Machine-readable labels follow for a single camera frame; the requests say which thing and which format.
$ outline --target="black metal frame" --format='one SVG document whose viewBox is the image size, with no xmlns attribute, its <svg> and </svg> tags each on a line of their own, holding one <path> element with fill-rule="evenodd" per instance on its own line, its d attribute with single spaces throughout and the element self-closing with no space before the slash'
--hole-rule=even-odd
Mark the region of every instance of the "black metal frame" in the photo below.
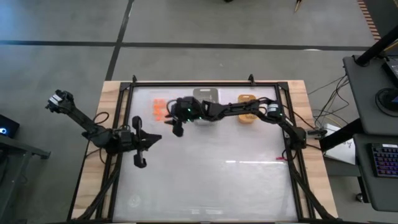
<svg viewBox="0 0 398 224">
<path fill-rule="evenodd" d="M 212 81 L 212 82 L 195 82 L 195 81 L 192 81 L 192 82 L 137 82 L 137 78 L 135 76 L 133 76 L 132 82 L 122 82 L 120 84 L 118 101 L 116 103 L 115 117 L 114 117 L 114 121 L 113 121 L 113 128 L 117 128 L 118 127 L 124 94 L 126 92 L 128 93 L 126 110 L 124 112 L 125 115 L 124 115 L 123 125 L 128 124 L 128 118 L 129 118 L 128 115 L 130 114 L 132 93 L 134 91 L 134 88 L 143 87 L 143 86 L 151 86 L 151 87 L 157 87 L 157 86 L 164 86 L 164 87 L 166 87 L 166 86 L 167 87 L 175 87 L 175 86 L 192 86 L 192 87 L 196 87 L 196 86 L 248 86 L 248 87 L 249 86 L 269 86 L 269 87 L 274 87 L 275 88 L 275 92 L 276 92 L 277 100 L 280 102 L 280 106 L 282 106 L 280 91 L 281 90 L 284 91 L 285 97 L 286 97 L 286 100 L 287 100 L 287 105 L 286 106 L 289 109 L 289 118 L 292 120 L 294 125 L 296 125 L 295 120 L 294 120 L 292 101 L 291 101 L 290 93 L 289 93 L 289 86 L 288 86 L 287 82 L 267 82 L 267 83 L 259 82 L 259 83 L 256 83 L 254 81 L 253 75 L 249 76 L 249 82 L 248 81 L 242 81 L 242 82 L 229 82 L 229 81 Z M 284 140 L 285 140 L 285 146 L 287 147 L 288 145 L 287 145 L 286 136 L 284 136 Z M 305 164 L 304 164 L 302 151 L 297 151 L 296 153 L 297 153 L 298 163 L 299 163 L 299 166 L 300 166 L 299 167 L 300 175 L 302 176 L 303 180 L 307 184 L 308 183 L 308 177 L 307 177 L 307 173 L 306 173 L 306 170 L 305 170 Z M 120 169 L 121 168 L 122 158 L 123 158 L 122 154 L 118 154 L 117 155 L 114 169 Z M 287 151 L 287 158 L 289 160 L 288 161 L 289 171 L 291 171 L 295 164 L 292 161 L 293 155 L 292 155 L 292 152 L 290 150 Z M 101 183 L 101 188 L 104 186 L 104 184 L 108 180 L 108 177 L 109 177 L 109 174 L 110 174 L 110 170 L 111 170 L 111 163 L 112 163 L 112 156 L 107 155 L 106 162 L 105 162 L 105 168 L 104 168 L 104 174 L 103 174 L 103 180 L 102 180 L 102 183 Z M 290 180 L 292 182 L 292 190 L 293 190 L 294 202 L 295 202 L 295 206 L 296 206 L 297 219 L 301 220 L 301 219 L 303 219 L 305 217 L 303 217 L 303 208 L 302 208 L 302 204 L 301 204 L 301 201 L 300 201 L 299 187 L 298 187 L 297 182 L 295 181 L 295 179 L 292 176 L 290 176 Z M 109 210 L 108 210 L 108 215 L 107 215 L 107 220 L 108 221 L 113 219 L 114 206 L 115 206 L 115 202 L 116 202 L 116 194 L 117 194 L 117 191 L 118 191 L 118 182 L 119 182 L 119 177 L 116 178 L 116 180 L 114 181 L 113 186 L 112 186 L 111 198 L 110 198 L 110 203 L 109 203 Z M 74 204 L 75 204 L 79 183 L 80 183 L 80 178 L 79 178 L 78 184 L 77 184 L 76 189 L 75 189 L 75 194 L 74 194 L 74 197 L 73 197 L 73 200 L 72 200 L 72 204 L 71 204 L 71 207 L 70 207 L 68 220 L 70 220 L 71 217 L 72 217 L 72 211 L 73 211 L 73 207 L 74 207 Z M 104 204 L 104 201 L 102 201 L 98 205 L 98 208 L 96 210 L 96 215 L 95 215 L 95 219 L 96 220 L 102 219 L 102 216 L 103 216 L 103 204 Z M 310 203 L 308 198 L 307 198 L 307 209 L 308 209 L 308 214 L 310 216 L 309 218 L 315 218 L 315 212 L 314 212 L 313 206 Z"/>
</svg>

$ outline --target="white surface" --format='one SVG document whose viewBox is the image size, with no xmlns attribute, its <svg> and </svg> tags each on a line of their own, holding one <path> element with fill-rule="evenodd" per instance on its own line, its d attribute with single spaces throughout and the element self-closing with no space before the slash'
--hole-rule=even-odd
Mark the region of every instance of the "white surface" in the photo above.
<svg viewBox="0 0 398 224">
<path fill-rule="evenodd" d="M 273 87 L 220 87 L 220 103 L 239 94 L 275 99 Z M 129 120 L 138 115 L 143 130 L 163 138 L 144 153 L 148 166 L 124 153 L 113 220 L 136 221 L 296 221 L 287 163 L 278 125 L 228 117 L 214 125 L 183 125 L 184 136 L 155 121 L 153 99 L 192 96 L 193 88 L 134 89 Z"/>
<path fill-rule="evenodd" d="M 333 134 L 338 131 L 340 128 L 331 124 L 326 124 L 325 126 L 328 133 L 326 136 Z M 338 161 L 347 162 L 349 164 L 355 165 L 355 144 L 353 139 L 345 141 L 333 149 L 329 149 L 326 154 L 326 157 L 331 159 L 336 159 Z"/>
</svg>

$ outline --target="gray floor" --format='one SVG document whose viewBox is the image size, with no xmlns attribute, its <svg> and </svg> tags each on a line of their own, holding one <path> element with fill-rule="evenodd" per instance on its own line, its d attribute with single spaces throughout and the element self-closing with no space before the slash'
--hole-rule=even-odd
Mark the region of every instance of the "gray floor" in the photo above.
<svg viewBox="0 0 398 224">
<path fill-rule="evenodd" d="M 124 41 L 369 46 L 374 41 L 356 0 L 308 0 L 293 14 L 293 0 L 136 0 Z M 0 0 L 0 39 L 116 41 L 127 0 Z M 112 47 L 0 46 L 0 113 L 21 123 L 22 142 L 52 151 L 32 159 L 15 217 L 29 223 L 66 219 L 86 141 L 65 115 L 44 109 L 56 89 L 75 95 L 94 116 Z M 360 52 L 122 48 L 113 80 L 301 79 L 310 92 L 344 75 L 342 58 Z M 335 88 L 310 95 L 320 109 Z M 337 114 L 358 117 L 350 106 Z M 344 103 L 336 100 L 331 110 Z M 351 221 L 396 222 L 353 200 L 355 178 L 332 177 L 338 213 Z"/>
</svg>

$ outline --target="wooden table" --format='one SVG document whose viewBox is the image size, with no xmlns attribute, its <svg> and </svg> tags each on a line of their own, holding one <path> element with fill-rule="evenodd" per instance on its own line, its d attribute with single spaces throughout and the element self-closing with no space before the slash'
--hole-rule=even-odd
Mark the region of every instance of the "wooden table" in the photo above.
<svg viewBox="0 0 398 224">
<path fill-rule="evenodd" d="M 305 89 L 304 81 L 302 80 L 282 80 L 282 81 L 256 81 L 258 82 L 288 82 L 290 97 L 294 111 L 299 114 L 306 122 L 314 125 L 312 111 L 310 103 L 308 101 L 307 91 Z M 115 113 L 116 101 L 119 94 L 119 81 L 105 82 L 101 98 L 99 99 L 97 114 L 100 112 L 108 112 L 109 119 L 102 125 L 106 128 L 111 128 Z M 119 122 L 121 125 L 124 118 L 124 109 L 126 107 L 127 97 L 123 98 L 122 112 L 120 115 Z M 97 121 L 101 121 L 104 116 L 99 116 Z M 297 126 L 301 126 L 304 129 L 309 127 L 299 118 L 295 118 Z M 314 139 L 308 139 L 308 144 L 319 147 L 319 142 Z M 87 153 L 96 150 L 97 147 L 92 143 L 89 144 Z M 326 173 L 325 163 L 323 161 L 322 152 L 318 149 L 307 147 L 303 151 L 303 157 L 305 161 L 305 168 L 308 175 L 308 181 L 312 192 L 315 194 L 320 203 L 326 208 L 326 210 L 337 217 L 337 211 L 333 195 L 330 188 L 329 178 Z M 78 192 L 76 195 L 75 204 L 73 207 L 72 218 L 79 217 L 87 208 L 87 206 L 93 201 L 97 193 L 100 191 L 101 181 L 103 178 L 104 164 L 99 158 L 99 153 L 96 152 L 90 155 L 84 162 L 83 171 L 81 173 L 80 183 L 78 183 Z M 110 196 L 110 190 L 108 191 L 107 197 L 105 198 L 103 216 L 106 217 L 108 211 L 108 203 Z M 306 200 L 303 192 L 300 192 L 300 199 L 302 202 L 304 217 L 308 217 L 308 210 L 306 206 Z"/>
</svg>

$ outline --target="computer keyboard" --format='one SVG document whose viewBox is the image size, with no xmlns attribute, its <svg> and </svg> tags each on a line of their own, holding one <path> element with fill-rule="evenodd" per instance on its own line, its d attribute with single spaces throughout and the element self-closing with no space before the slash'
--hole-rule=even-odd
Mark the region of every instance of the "computer keyboard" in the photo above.
<svg viewBox="0 0 398 224">
<path fill-rule="evenodd" d="M 371 144 L 370 148 L 376 177 L 398 178 L 398 145 Z"/>
</svg>

